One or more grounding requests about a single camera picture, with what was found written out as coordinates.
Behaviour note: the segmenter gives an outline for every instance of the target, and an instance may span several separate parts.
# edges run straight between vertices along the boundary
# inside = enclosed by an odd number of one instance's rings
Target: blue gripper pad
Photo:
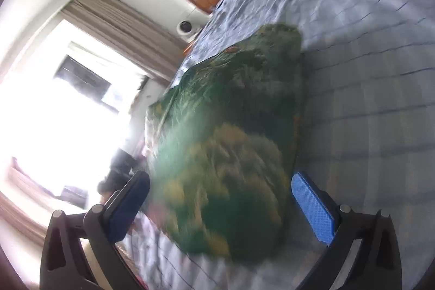
[[[328,210],[326,201],[321,200],[321,191],[303,173],[296,173],[291,179],[291,192],[301,207],[311,225],[317,239],[328,246],[334,239],[334,220],[332,212]]]
[[[115,244],[124,239],[149,191],[149,175],[144,171],[138,171],[117,197],[106,203],[109,206],[103,214],[103,223],[110,243]]]

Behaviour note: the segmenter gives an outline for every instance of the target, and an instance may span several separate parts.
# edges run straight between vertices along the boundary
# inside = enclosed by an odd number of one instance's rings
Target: bed sheet
[[[435,257],[435,0],[222,0],[172,85],[276,22],[297,25],[304,37],[297,167],[338,204],[391,214],[404,289],[412,288]],[[281,251],[255,267],[185,255],[143,215],[126,241],[150,289],[294,289],[325,246],[294,202],[289,209]]]

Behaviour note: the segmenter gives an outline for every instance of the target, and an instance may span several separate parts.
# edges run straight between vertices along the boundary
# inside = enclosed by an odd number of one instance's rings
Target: mattress
[[[435,257],[435,0],[221,0],[172,86],[191,66],[276,22],[297,25],[304,37],[297,169],[338,204],[391,214],[411,289]],[[294,289],[325,245],[294,201],[288,212],[279,254],[255,266],[183,254],[143,214],[126,244],[150,289]]]

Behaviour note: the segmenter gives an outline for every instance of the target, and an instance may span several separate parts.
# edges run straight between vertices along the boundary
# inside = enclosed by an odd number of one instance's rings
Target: green fabric
[[[238,261],[272,252],[297,149],[300,49],[296,28],[262,26],[150,106],[151,203],[182,251]]]

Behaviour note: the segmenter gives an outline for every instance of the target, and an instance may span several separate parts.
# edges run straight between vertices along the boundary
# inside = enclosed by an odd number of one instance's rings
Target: beige curtain
[[[61,11],[78,28],[168,84],[183,60],[183,43],[119,0],[72,0]]]

